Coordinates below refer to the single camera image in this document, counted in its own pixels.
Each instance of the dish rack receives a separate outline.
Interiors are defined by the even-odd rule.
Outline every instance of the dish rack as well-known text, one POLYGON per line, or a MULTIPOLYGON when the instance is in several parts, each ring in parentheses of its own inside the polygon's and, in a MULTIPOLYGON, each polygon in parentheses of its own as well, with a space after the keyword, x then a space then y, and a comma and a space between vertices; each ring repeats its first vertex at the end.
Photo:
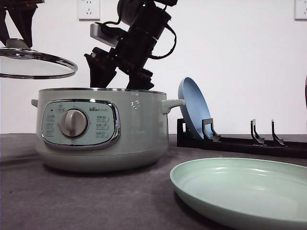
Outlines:
POLYGON ((202 120, 203 140, 195 139, 184 119, 177 120, 177 147, 199 148, 203 150, 218 150, 229 152, 242 152, 256 155, 271 155, 279 157, 305 158, 307 159, 307 143, 284 141, 280 139, 274 131, 274 121, 272 120, 273 140, 261 138, 256 132, 256 120, 250 122, 250 134, 248 138, 228 138, 218 135, 213 127, 213 118, 202 120), (213 136, 206 133, 205 126, 210 125, 213 136))

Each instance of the power outlet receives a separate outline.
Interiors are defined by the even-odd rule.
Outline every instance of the power outlet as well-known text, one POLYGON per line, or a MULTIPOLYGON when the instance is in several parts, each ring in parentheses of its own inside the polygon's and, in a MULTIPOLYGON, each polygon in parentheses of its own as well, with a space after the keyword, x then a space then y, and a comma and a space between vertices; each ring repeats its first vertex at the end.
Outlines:
POLYGON ((295 19, 307 20, 307 0, 295 0, 295 19))
POLYGON ((79 20, 100 20, 100 0, 78 0, 79 20))

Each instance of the black cable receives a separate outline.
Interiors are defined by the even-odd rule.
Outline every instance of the black cable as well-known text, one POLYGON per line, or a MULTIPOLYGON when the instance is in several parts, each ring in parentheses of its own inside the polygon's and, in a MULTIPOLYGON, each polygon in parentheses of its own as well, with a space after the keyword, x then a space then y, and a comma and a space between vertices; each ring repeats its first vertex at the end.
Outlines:
POLYGON ((163 56, 149 55, 149 58, 155 59, 155 60, 159 60, 159 59, 163 59, 163 58, 165 58, 165 57, 170 56, 170 55, 174 52, 175 47, 176 47, 176 44, 177 44, 177 35, 176 35, 175 31, 174 31, 168 24, 166 25, 166 28, 167 28, 170 32, 172 32, 173 35, 175 36, 175 39, 174 39, 175 43, 174 43, 173 48, 172 48, 167 54, 165 54, 165 55, 163 55, 163 56))
POLYGON ((124 6, 123 2, 124 1, 121 1, 121 5, 120 5, 120 9, 119 9, 118 21, 117 22, 109 21, 109 22, 102 23, 102 25, 107 25, 107 24, 118 25, 118 24, 120 24, 120 21, 121 21, 121 18, 122 18, 122 14, 123 14, 123 6, 124 6))

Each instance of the table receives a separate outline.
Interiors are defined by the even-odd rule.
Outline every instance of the table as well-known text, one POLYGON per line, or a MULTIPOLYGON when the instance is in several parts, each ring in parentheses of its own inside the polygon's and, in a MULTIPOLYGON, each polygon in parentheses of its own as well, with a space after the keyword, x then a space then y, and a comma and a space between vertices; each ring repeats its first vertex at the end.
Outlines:
MULTIPOLYGON (((307 135, 280 136, 307 141, 307 135)), ((1 230, 229 230, 176 195, 169 179, 174 166, 209 157, 307 166, 307 159, 177 148, 176 135, 170 135, 168 152, 155 164, 123 172, 74 173, 45 166, 35 152, 34 134, 0 138, 1 230)))

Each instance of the white wall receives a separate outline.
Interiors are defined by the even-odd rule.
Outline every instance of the white wall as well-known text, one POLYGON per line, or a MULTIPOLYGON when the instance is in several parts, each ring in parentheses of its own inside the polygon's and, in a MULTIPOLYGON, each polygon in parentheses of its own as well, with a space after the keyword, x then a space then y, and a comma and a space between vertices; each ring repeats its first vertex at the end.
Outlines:
MULTIPOLYGON (((117 2, 101 0, 101 21, 117 20, 117 2)), ((33 21, 33 49, 74 61, 79 71, 59 80, 1 81, 2 133, 34 133, 36 109, 30 101, 38 90, 88 87, 89 69, 83 56, 94 46, 109 47, 90 38, 92 22, 77 19, 77 0, 46 0, 33 21)), ((307 22, 294 21, 293 0, 178 0, 167 10, 178 36, 172 56, 149 60, 153 90, 177 98, 184 77, 201 88, 218 133, 248 133, 257 119, 259 133, 306 133, 305 77, 307 22)), ((20 37, 10 18, 11 37, 20 37)), ((171 48, 165 31, 154 54, 171 48)), ((125 88, 128 77, 119 72, 110 87, 125 88)), ((176 133, 178 108, 169 115, 170 133, 176 133)))

